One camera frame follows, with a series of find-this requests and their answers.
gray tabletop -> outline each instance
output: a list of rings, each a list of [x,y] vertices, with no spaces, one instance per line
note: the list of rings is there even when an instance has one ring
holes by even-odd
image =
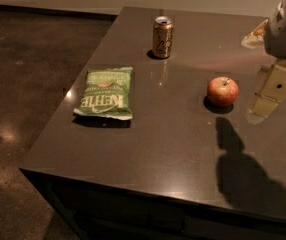
[[[162,14],[175,24],[172,56],[154,60]],[[286,221],[286,100],[261,124],[246,117],[257,72],[275,60],[240,45],[262,20],[124,8],[21,168]],[[75,121],[87,69],[118,65],[135,72],[130,126]],[[222,75],[240,87],[228,113],[203,104]]]

desk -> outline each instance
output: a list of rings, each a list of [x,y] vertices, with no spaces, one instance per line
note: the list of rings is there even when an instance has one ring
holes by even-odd
[[[172,56],[154,60],[147,56],[152,25],[162,14],[175,24]],[[242,239],[253,232],[286,239],[286,100],[261,124],[246,119],[256,74],[274,62],[263,49],[240,45],[262,20],[124,8],[22,172],[82,238],[225,239],[202,232],[205,219],[224,232],[240,226],[247,232]],[[75,121],[87,69],[106,65],[134,67],[133,120]],[[221,75],[240,87],[232,111],[223,114],[203,104],[207,82]],[[254,224],[264,224],[264,232]],[[264,235],[276,228],[285,230],[281,238]]]

gold can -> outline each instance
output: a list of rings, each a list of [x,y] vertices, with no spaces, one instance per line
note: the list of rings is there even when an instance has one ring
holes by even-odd
[[[167,16],[155,19],[153,25],[153,54],[157,58],[166,59],[171,55],[173,21]]]

apple stem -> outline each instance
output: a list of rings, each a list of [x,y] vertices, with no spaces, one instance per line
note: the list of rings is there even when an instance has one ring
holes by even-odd
[[[229,83],[229,81],[230,81],[230,78],[228,78],[228,79],[224,82],[223,85],[224,85],[224,86],[227,85],[227,84]]]

black baseboard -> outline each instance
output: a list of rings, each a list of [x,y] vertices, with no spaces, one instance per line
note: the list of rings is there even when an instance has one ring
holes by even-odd
[[[117,15],[111,15],[111,14],[77,12],[77,11],[34,8],[34,7],[24,7],[24,6],[14,6],[14,5],[0,5],[0,11],[43,14],[43,15],[51,15],[51,16],[88,18],[88,19],[109,20],[109,21],[114,21],[117,18]]]

